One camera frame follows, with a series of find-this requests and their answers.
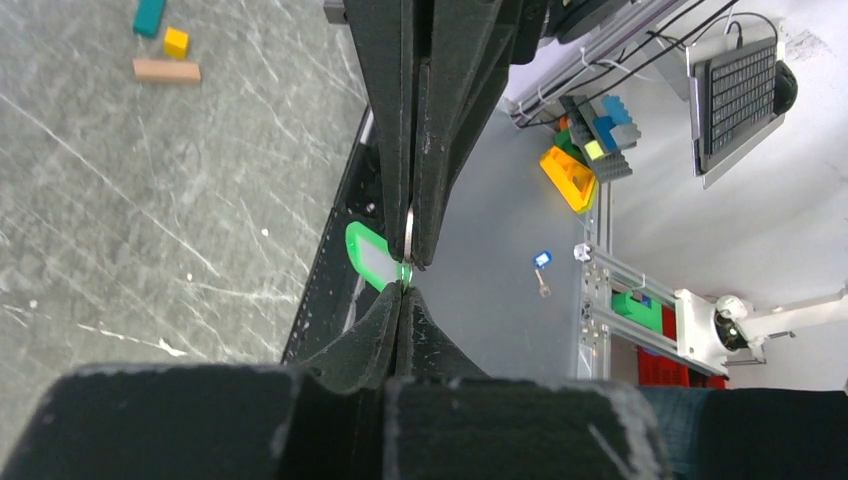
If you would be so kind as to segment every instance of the keyboard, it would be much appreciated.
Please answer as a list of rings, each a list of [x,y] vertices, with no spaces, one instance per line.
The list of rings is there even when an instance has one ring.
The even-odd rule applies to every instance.
[[[705,107],[702,160],[735,148],[734,140],[750,137],[771,119],[776,50],[775,40],[765,39],[695,66]]]

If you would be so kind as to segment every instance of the keychain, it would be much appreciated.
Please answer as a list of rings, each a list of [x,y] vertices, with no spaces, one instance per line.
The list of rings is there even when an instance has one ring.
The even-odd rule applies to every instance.
[[[536,264],[536,278],[539,279],[539,295],[542,297],[548,297],[551,295],[551,289],[548,288],[548,284],[545,283],[545,279],[542,278],[542,269],[549,263],[551,263],[553,257],[551,256],[551,252],[545,250],[544,252],[536,255],[536,258],[533,259],[533,263]]]

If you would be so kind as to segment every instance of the black mouse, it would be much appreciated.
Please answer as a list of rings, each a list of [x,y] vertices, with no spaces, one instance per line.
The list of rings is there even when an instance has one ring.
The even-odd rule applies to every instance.
[[[783,115],[788,112],[798,97],[798,80],[789,66],[778,60],[774,75],[774,114]]]

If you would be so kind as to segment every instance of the yellow block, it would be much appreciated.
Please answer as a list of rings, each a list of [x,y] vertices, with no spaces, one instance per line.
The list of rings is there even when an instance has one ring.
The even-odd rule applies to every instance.
[[[592,140],[583,146],[586,149],[586,154],[589,155],[589,159],[597,160],[604,156],[604,149],[601,148],[601,144],[598,143],[597,140]]]
[[[572,210],[584,213],[592,207],[598,182],[586,166],[556,146],[542,156],[539,165]]]
[[[176,28],[168,27],[165,32],[165,55],[177,60],[185,60],[188,56],[188,34]]]

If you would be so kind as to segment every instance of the jeans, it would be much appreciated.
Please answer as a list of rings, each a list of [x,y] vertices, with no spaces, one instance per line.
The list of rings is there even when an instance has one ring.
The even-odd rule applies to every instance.
[[[675,478],[695,478],[698,417],[709,388],[639,387],[654,409]]]

